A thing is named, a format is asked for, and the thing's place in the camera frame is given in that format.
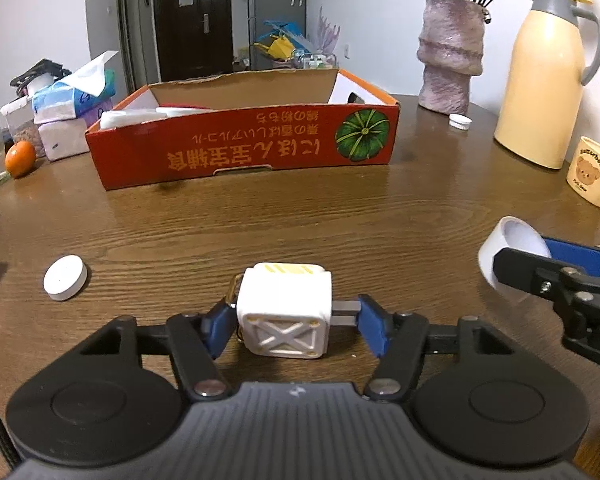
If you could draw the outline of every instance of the vase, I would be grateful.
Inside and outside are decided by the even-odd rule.
[[[427,0],[418,59],[424,63],[420,106],[466,114],[469,86],[482,73],[483,7],[468,0]]]

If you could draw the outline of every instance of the wood grain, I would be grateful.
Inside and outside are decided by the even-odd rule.
[[[366,292],[391,311],[413,310],[432,322],[477,314],[536,352],[586,394],[591,423],[577,462],[600,478],[600,367],[560,346],[560,321],[548,303],[510,306],[485,284],[476,261],[509,214],[547,235],[600,244],[600,209],[567,186],[566,169],[543,170],[495,144],[493,114],[472,107],[474,125],[460,132],[418,108],[416,98],[401,101],[388,166],[228,174],[105,192],[84,155],[1,185],[0,412],[23,381],[114,316],[163,322],[208,309],[231,276],[255,262],[311,262],[333,272],[337,298]],[[55,303],[42,278],[70,253],[90,266],[90,282]],[[145,362],[167,374],[167,360]],[[425,375],[446,362],[432,359]],[[219,363],[234,383],[362,385],[375,359],[338,328],[317,361],[257,357],[232,341]],[[0,457],[0,478],[5,472]]]

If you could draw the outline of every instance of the white cube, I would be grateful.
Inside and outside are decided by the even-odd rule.
[[[331,273],[309,264],[257,264],[244,273],[236,311],[254,354],[320,357],[329,337]]]

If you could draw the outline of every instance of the cream thermos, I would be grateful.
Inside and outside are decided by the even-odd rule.
[[[583,86],[600,66],[600,20],[576,6],[592,0],[533,0],[513,47],[495,139],[547,168],[562,167]],[[585,68],[578,18],[598,24],[598,47]]]

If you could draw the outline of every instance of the cardboard box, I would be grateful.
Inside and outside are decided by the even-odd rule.
[[[345,70],[241,72],[145,86],[115,109],[206,113],[87,132],[106,189],[218,171],[387,164],[396,99]]]

